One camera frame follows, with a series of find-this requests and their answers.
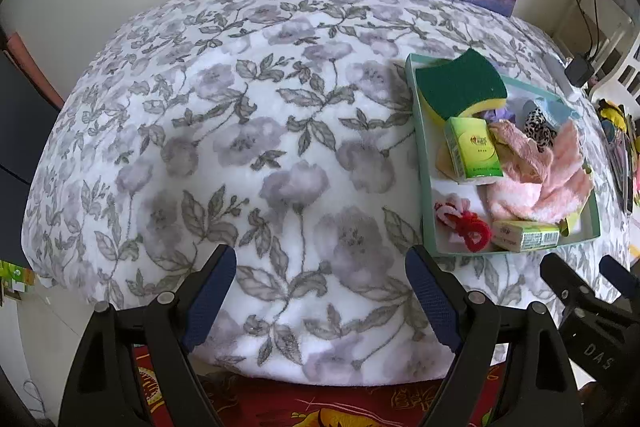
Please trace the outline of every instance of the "pink fabric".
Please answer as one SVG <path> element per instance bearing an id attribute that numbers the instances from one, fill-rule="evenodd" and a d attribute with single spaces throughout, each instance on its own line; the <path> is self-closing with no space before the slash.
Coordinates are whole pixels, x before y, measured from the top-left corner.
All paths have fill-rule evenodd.
<path id="1" fill-rule="evenodd" d="M 557 223 L 582 208 L 593 182 L 582 169 L 584 159 L 573 121 L 561 127 L 553 150 L 545 148 L 542 153 L 509 121 L 491 124 L 489 129 L 497 141 L 504 174 L 487 187 L 494 219 Z"/>

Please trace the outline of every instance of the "yellow sponge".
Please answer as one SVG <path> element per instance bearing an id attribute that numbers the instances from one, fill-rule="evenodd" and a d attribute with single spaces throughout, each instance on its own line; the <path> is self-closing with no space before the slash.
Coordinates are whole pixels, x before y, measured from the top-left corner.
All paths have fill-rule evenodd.
<path id="1" fill-rule="evenodd" d="M 507 102 L 500 74 L 469 48 L 455 60 L 415 71 L 420 106 L 439 126 L 452 116 L 471 116 L 499 109 Z"/>

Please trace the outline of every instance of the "floral tablecloth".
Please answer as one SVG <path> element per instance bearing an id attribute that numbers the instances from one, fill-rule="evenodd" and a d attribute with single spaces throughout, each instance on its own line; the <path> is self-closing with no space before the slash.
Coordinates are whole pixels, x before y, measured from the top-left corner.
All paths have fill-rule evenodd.
<path id="1" fill-rule="evenodd" d="M 407 54 L 469 46 L 558 92 L 538 29 L 453 0 L 174 0 L 125 23 L 56 122 L 22 245 L 41 278 L 117 308 L 148 303 L 235 246 L 238 272 L 203 360 L 332 385 L 427 380 L 452 360 L 404 274 L 420 241 Z M 593 168 L 602 236 L 559 251 L 598 276 L 628 264 L 604 136 L 570 104 Z M 560 308 L 543 253 L 442 257 L 468 288 Z M 498 350 L 496 358 L 504 357 Z"/>

